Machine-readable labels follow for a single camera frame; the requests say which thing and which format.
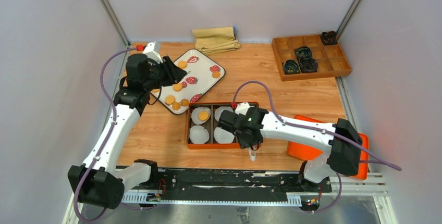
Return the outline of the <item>orange box lid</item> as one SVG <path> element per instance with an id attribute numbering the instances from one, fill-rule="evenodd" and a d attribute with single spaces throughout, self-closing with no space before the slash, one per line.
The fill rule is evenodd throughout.
<path id="1" fill-rule="evenodd" d="M 308 122 L 324 123 L 320 120 L 309 118 L 303 115 L 295 115 L 294 118 L 297 120 L 304 120 Z M 362 139 L 362 146 L 366 149 L 369 149 L 369 137 L 363 133 L 358 133 L 358 134 Z M 313 160 L 319 155 L 321 155 L 322 151 L 300 143 L 289 142 L 287 145 L 286 154 L 287 156 L 297 158 L 300 160 Z M 368 158 L 369 154 L 367 154 L 364 151 L 361 151 L 360 159 L 368 160 Z M 356 176 L 351 176 L 351 177 L 358 180 L 365 180 L 367 179 L 368 171 L 369 171 L 368 164 L 360 163 L 358 174 Z"/>

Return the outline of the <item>white strawberry tray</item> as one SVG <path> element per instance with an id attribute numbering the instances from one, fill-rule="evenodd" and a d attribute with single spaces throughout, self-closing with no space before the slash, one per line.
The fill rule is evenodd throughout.
<path id="1" fill-rule="evenodd" d="M 172 86 L 168 86 L 151 92 L 152 98 L 156 99 L 158 97 L 158 102 L 174 115 L 184 114 L 189 106 L 181 106 L 178 111 L 175 111 L 172 109 L 172 105 L 166 105 L 164 103 L 166 96 L 173 95 L 176 98 L 175 102 L 178 103 L 180 103 L 182 99 L 188 99 L 190 103 L 195 103 L 218 84 L 226 75 L 226 70 L 223 66 L 197 49 L 186 51 L 174 61 L 174 64 L 178 65 L 178 62 L 181 60 L 188 63 L 188 66 L 184 69 L 187 72 L 187 75 L 180 81 L 183 85 L 183 89 L 176 92 L 173 90 Z M 214 71 L 220 71 L 221 76 L 217 79 L 213 78 L 212 72 Z"/>

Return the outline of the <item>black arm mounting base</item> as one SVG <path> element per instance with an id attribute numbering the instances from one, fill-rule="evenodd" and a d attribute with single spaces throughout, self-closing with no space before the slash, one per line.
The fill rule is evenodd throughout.
<path id="1" fill-rule="evenodd" d="M 297 172 L 225 169 L 160 169 L 156 181 L 135 186 L 148 196 L 141 201 L 192 203 L 283 203 L 289 194 L 330 193 L 329 178 L 320 184 L 298 179 Z"/>

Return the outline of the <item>swirl yellow cookie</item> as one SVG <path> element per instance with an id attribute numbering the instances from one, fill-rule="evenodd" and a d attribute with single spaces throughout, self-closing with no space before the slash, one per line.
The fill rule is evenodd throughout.
<path id="1" fill-rule="evenodd" d="M 212 77 L 217 79 L 221 76 L 221 72 L 220 71 L 214 71 L 212 72 Z"/>

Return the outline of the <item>metal tongs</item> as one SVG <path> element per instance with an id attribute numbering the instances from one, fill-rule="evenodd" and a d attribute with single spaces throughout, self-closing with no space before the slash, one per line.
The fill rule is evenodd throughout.
<path id="1" fill-rule="evenodd" d="M 256 156 L 257 156 L 256 151 L 257 151 L 257 149 L 258 149 L 257 145 L 251 146 L 251 147 L 248 148 L 248 153 L 249 153 L 249 157 L 250 157 L 251 161 L 255 161 L 256 160 Z"/>

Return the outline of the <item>orange compartment cookie box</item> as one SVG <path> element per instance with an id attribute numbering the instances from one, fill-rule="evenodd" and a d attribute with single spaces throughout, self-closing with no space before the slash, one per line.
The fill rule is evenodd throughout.
<path id="1" fill-rule="evenodd" d="M 239 148 L 238 139 L 218 129 L 220 115 L 233 111 L 230 102 L 191 103 L 187 112 L 186 144 L 190 150 Z"/>

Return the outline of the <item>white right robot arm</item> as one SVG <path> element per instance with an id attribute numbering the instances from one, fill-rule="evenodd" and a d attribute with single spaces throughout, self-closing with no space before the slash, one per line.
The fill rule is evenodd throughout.
<path id="1" fill-rule="evenodd" d="M 235 135 L 240 148 L 261 145 L 264 138 L 281 139 L 320 150 L 322 154 L 302 165 L 298 186 L 312 191 L 335 173 L 356 176 L 359 173 L 362 139 L 344 119 L 333 123 L 314 123 L 282 117 L 266 109 L 250 107 L 245 114 L 224 111 L 218 127 Z"/>

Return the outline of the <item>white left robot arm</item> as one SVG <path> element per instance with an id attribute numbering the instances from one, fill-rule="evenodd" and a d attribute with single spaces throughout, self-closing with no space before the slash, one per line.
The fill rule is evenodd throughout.
<path id="1" fill-rule="evenodd" d="M 157 163 L 137 159 L 117 170 L 117 161 L 126 139 L 150 101 L 150 93 L 180 82 L 186 71 L 169 56 L 158 60 L 147 54 L 133 54 L 126 63 L 126 76 L 110 99 L 112 115 L 94 149 L 80 166 L 71 166 L 68 180 L 78 203 L 115 209 L 123 195 L 142 184 L 154 189 L 159 184 Z"/>

